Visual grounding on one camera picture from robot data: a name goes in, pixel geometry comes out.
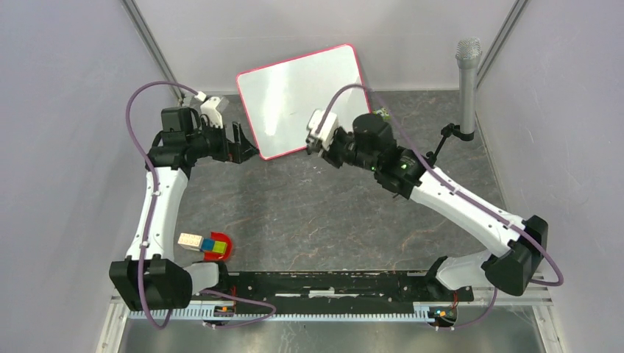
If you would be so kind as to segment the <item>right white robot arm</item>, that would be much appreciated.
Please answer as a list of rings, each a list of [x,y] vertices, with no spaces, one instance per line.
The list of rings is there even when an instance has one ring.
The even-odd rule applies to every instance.
[[[434,166],[434,153],[422,157],[399,146],[389,123],[374,113],[358,116],[348,132],[336,114],[315,110],[307,131],[308,152],[335,168],[347,164],[372,172],[383,189],[436,211],[485,246],[462,257],[440,257],[425,280],[429,297],[443,300],[473,285],[521,296],[533,282],[545,257],[545,220],[508,213],[460,186]]]

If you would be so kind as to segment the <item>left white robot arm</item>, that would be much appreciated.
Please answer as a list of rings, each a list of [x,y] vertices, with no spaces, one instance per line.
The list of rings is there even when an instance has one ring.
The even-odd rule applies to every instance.
[[[146,152],[146,193],[135,236],[123,260],[113,261],[109,278],[131,311],[175,310],[204,290],[223,299],[231,280],[215,262],[185,268],[174,259],[174,231],[180,202],[197,160],[241,164],[258,154],[241,125],[210,125],[205,113],[190,107],[162,110],[161,130]]]

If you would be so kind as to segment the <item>pink framed whiteboard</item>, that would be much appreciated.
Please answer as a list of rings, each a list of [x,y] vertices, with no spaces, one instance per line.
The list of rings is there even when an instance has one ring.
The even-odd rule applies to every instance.
[[[331,107],[340,125],[350,130],[353,120],[371,110],[361,90],[362,70],[355,48],[342,44],[278,63],[244,71],[236,77],[260,158],[273,160],[305,148],[307,125],[315,110]]]

